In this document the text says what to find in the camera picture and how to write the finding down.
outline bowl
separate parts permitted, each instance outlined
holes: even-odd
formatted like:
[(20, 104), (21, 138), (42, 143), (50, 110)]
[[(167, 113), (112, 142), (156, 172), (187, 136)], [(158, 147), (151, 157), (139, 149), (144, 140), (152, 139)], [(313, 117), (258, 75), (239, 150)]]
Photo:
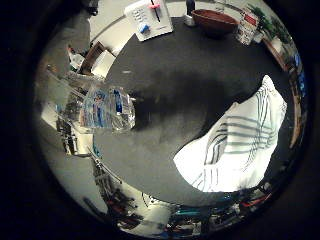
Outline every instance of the bowl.
[(238, 22), (224, 13), (197, 9), (192, 11), (195, 23), (210, 37), (222, 37), (232, 33)]

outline table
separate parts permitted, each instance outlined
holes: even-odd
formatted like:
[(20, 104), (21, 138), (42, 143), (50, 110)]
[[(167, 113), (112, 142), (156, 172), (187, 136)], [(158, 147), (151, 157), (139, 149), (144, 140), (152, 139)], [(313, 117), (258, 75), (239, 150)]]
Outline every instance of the table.
[(136, 103), (136, 127), (125, 134), (95, 136), (103, 162), (125, 182), (166, 202), (203, 206), (225, 193), (203, 193), (179, 174), (173, 158), (205, 134), (234, 102), (252, 96), (268, 74), (288, 103), (279, 143), (265, 174), (273, 177), (289, 149), (293, 101), (288, 75), (263, 45), (244, 46), (234, 35), (215, 40), (173, 18), (174, 32), (139, 42), (132, 36), (106, 78)]

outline white box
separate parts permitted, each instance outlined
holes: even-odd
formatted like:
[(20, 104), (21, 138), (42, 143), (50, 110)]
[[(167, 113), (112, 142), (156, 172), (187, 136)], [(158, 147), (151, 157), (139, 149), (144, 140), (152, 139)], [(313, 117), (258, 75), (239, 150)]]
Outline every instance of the white box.
[(171, 18), (164, 0), (140, 0), (127, 6), (124, 14), (139, 41), (173, 31)]

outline red bowl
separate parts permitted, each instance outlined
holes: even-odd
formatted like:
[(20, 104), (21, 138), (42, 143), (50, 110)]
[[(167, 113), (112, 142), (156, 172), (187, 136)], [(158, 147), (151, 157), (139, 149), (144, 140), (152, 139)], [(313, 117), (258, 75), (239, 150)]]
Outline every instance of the red bowl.
[(221, 37), (232, 33), (238, 25), (238, 22), (224, 13), (197, 9), (192, 12), (195, 23), (204, 30), (208, 36)]

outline blue label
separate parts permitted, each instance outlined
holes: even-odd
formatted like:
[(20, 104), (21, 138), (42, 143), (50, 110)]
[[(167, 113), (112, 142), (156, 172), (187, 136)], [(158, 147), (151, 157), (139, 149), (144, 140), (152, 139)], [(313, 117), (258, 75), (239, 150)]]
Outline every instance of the blue label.
[(121, 104), (121, 97), (120, 93), (117, 90), (113, 90), (115, 100), (116, 100), (116, 111), (122, 113), (122, 104)]
[(102, 119), (101, 119), (101, 109), (98, 107), (97, 109), (98, 123), (100, 127), (103, 127)]
[(296, 67), (299, 67), (301, 60), (300, 60), (300, 56), (299, 56), (298, 53), (296, 53), (296, 54), (294, 55), (294, 60), (295, 60), (295, 62), (296, 62)]
[(306, 80), (305, 74), (304, 74), (304, 71), (302, 71), (301, 74), (298, 76), (299, 88), (300, 88), (302, 97), (305, 97), (307, 92), (305, 80)]

